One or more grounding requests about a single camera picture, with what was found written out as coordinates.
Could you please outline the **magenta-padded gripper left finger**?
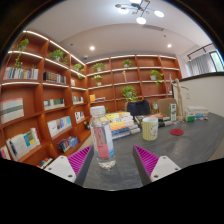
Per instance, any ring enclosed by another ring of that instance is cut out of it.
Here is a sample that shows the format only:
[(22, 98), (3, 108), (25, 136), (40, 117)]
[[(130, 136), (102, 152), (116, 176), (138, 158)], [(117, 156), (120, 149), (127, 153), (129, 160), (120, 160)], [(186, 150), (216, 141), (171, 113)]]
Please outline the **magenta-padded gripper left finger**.
[(50, 163), (45, 170), (65, 180), (75, 183), (76, 185), (82, 186), (93, 155), (94, 148), (90, 145), (68, 157), (59, 156), (52, 163)]

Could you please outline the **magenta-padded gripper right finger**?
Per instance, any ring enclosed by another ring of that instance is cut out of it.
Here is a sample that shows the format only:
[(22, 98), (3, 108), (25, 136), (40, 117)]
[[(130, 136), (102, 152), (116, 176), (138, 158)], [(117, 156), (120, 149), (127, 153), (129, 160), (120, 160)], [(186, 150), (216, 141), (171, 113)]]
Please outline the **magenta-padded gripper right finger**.
[(133, 146), (133, 157), (143, 185), (147, 185), (180, 170), (180, 167), (167, 156), (158, 157), (137, 145)]

